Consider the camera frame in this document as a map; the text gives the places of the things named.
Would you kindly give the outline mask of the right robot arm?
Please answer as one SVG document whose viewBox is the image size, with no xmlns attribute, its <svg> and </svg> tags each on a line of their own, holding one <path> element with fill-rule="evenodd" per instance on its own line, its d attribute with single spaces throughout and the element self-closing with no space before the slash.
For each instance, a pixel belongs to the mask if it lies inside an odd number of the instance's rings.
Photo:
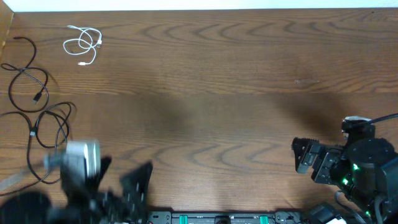
<svg viewBox="0 0 398 224">
<path fill-rule="evenodd" d="M 344 146 L 294 138 L 295 170 L 337 186 L 374 223 L 397 223 L 397 153 L 373 133 L 351 133 Z"/>
</svg>

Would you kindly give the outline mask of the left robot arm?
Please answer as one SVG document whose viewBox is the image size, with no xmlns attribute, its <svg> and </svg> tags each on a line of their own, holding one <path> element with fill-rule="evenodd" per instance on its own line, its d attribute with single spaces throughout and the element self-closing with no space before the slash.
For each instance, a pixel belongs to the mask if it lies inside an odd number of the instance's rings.
<svg viewBox="0 0 398 224">
<path fill-rule="evenodd" d="M 59 167 L 64 207 L 54 207 L 40 191 L 17 194 L 1 205 L 1 223 L 146 223 L 150 161 L 122 176 L 123 194 L 99 190 L 112 158 L 102 156 L 99 142 L 70 141 L 66 150 L 44 159 L 49 170 Z"/>
</svg>

